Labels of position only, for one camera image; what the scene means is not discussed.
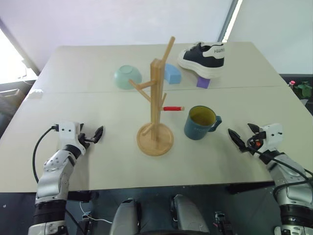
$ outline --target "sneaker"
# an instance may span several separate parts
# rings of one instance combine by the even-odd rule
[[[183,50],[177,61],[181,67],[193,70],[201,77],[218,78],[224,65],[224,54],[224,44],[199,42]]]

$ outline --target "shoe sole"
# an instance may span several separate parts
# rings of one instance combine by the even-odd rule
[[[221,77],[223,66],[218,67],[218,68],[208,68],[208,67],[200,65],[196,62],[184,60],[183,59],[184,54],[185,53],[183,51],[182,55],[180,55],[177,58],[177,62],[179,64],[179,66],[181,66],[182,68],[192,70],[192,71],[196,72],[200,77],[203,77],[206,79]]]

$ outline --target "white cable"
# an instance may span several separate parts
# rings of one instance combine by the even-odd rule
[[[108,220],[106,220],[106,219],[95,219],[95,218],[92,218],[92,217],[88,216],[88,215],[86,214],[86,212],[84,212],[84,210],[83,210],[83,208],[82,208],[82,203],[81,203],[81,202],[79,202],[79,206],[80,206],[80,209],[82,210],[82,213],[84,213],[85,216],[87,216],[89,219],[92,219],[92,220],[95,220],[95,221],[101,220],[101,221],[107,222],[107,223],[109,223],[109,224],[112,223],[112,222],[110,222],[110,221],[108,221]]]

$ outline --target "purple block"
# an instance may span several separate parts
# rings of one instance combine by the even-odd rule
[[[197,82],[197,87],[201,87],[201,88],[208,88],[209,84],[210,84],[211,79],[206,79],[203,77],[198,77],[198,82]]]

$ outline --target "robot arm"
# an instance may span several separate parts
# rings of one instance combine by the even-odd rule
[[[301,165],[277,150],[283,140],[282,125],[258,127],[249,123],[248,126],[255,135],[247,141],[247,146],[235,131],[229,129],[228,133],[241,152],[250,152],[266,165],[275,182],[273,194],[282,221],[282,226],[275,228],[275,235],[313,234],[312,181]]]
[[[76,160],[85,155],[90,144],[97,143],[102,136],[103,126],[91,139],[80,133],[82,124],[64,121],[56,126],[62,149],[44,163],[44,172],[38,181],[33,225],[28,235],[66,235],[66,202],[69,178]]]

